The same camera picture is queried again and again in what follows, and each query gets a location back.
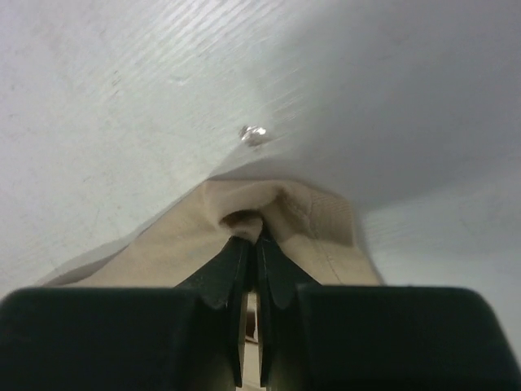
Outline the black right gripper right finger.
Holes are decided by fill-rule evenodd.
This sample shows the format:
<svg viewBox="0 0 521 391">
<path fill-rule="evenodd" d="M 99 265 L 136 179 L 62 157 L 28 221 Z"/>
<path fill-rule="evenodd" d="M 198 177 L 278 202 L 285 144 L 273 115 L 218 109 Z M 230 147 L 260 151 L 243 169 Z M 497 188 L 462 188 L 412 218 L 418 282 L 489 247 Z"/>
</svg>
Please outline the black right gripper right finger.
<svg viewBox="0 0 521 391">
<path fill-rule="evenodd" d="M 260 382 L 269 390 L 506 390 L 509 344 L 466 288 L 322 285 L 256 243 Z"/>
</svg>

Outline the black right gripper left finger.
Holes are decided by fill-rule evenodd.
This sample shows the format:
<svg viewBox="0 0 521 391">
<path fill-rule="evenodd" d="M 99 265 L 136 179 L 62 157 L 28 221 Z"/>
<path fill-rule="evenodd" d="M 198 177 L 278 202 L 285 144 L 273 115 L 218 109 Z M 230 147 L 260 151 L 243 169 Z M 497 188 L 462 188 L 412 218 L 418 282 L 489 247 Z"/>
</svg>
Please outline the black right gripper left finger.
<svg viewBox="0 0 521 391">
<path fill-rule="evenodd" d="M 249 243 L 176 287 L 24 288 L 1 302 L 4 390 L 234 390 Z"/>
</svg>

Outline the beige t shirt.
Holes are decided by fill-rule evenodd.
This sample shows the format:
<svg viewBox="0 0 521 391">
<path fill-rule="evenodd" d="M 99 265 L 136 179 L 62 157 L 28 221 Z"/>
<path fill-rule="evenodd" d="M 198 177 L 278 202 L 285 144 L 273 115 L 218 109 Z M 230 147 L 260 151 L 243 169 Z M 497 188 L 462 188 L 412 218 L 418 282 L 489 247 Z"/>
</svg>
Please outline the beige t shirt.
<svg viewBox="0 0 521 391">
<path fill-rule="evenodd" d="M 372 390 L 357 314 L 379 279 L 349 203 L 294 182 L 205 182 L 91 276 L 36 302 L 44 390 Z"/>
</svg>

